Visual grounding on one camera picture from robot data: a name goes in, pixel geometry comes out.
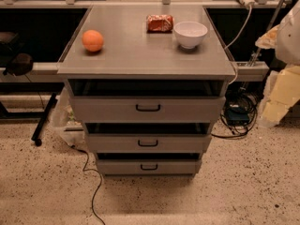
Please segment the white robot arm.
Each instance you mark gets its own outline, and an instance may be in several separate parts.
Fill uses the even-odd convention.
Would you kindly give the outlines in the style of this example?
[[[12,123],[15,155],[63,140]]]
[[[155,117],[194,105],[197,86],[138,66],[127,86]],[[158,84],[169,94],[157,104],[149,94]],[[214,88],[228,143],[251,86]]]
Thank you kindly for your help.
[[[271,128],[278,125],[300,100],[300,1],[279,25],[259,37],[255,45],[262,49],[274,49],[276,58],[286,64],[262,103],[259,125]]]

